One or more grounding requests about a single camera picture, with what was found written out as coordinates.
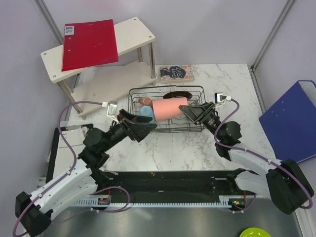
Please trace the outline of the light blue ceramic mug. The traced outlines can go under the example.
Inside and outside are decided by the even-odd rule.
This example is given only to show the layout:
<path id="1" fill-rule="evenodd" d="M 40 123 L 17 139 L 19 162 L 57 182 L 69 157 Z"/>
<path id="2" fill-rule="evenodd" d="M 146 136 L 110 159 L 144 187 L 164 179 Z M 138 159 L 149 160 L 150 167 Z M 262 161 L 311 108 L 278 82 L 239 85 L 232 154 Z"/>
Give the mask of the light blue ceramic mug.
<path id="1" fill-rule="evenodd" d="M 147 106 L 147 105 L 142 106 L 140 109 L 139 115 L 152 118 L 150 123 L 155 122 L 154 111 L 153 111 L 152 107 L 150 107 L 150 106 Z"/>

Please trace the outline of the pink patterned ceramic mug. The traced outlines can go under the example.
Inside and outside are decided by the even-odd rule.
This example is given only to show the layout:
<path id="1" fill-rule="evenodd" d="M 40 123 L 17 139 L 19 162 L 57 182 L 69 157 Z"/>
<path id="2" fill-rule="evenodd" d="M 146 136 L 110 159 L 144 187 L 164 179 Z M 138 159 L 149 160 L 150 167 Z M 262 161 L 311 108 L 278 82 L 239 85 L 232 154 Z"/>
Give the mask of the pink patterned ceramic mug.
<path id="1" fill-rule="evenodd" d="M 153 102 L 152 102 L 151 98 L 149 98 L 149 97 L 139 98 L 138 102 L 142 106 L 152 106 L 153 105 Z"/>

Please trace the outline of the tall pink plastic cup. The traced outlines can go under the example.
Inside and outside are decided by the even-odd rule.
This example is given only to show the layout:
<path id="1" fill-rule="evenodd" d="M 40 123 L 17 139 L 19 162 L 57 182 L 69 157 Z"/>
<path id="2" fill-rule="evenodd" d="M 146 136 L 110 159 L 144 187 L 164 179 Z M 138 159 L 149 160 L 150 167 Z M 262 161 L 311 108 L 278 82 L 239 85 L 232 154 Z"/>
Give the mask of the tall pink plastic cup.
<path id="1" fill-rule="evenodd" d="M 153 110 L 156 121 L 164 121 L 176 116 L 180 116 L 183 112 L 179 109 L 180 105 L 188 105 L 185 97 L 153 100 Z"/>

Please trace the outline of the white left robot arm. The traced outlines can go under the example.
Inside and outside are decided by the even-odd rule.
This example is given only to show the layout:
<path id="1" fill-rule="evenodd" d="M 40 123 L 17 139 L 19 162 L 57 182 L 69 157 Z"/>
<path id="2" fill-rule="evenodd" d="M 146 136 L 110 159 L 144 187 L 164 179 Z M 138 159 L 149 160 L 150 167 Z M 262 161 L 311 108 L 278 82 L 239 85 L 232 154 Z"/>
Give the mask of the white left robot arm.
<path id="1" fill-rule="evenodd" d="M 151 117 L 133 115 L 121 109 L 116 124 L 108 131 L 96 127 L 89 129 L 83 141 L 84 149 L 74 155 L 71 166 L 32 193 L 21 192 L 16 196 L 17 222 L 13 229 L 21 224 L 26 234 L 36 237 L 76 200 L 94 192 L 104 194 L 108 181 L 100 167 L 109 158 L 106 152 L 126 137 L 141 142 L 156 127 Z"/>

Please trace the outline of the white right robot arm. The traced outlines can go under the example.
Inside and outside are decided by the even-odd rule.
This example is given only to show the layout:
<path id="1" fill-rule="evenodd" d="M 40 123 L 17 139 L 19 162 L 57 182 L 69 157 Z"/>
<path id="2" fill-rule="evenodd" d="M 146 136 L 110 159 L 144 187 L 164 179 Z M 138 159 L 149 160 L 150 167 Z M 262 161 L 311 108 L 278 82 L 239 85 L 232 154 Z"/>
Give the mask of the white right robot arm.
<path id="1" fill-rule="evenodd" d="M 220 157 L 246 168 L 226 182 L 227 191 L 234 195 L 250 191 L 268 198 L 285 214 L 298 208 L 312 208 L 315 193 L 298 163 L 292 159 L 269 159 L 248 148 L 240 141 L 240 124 L 230 119 L 238 108 L 220 120 L 215 107 L 210 102 L 200 106 L 180 105 L 179 109 L 194 124 L 203 124 L 213 134 Z"/>

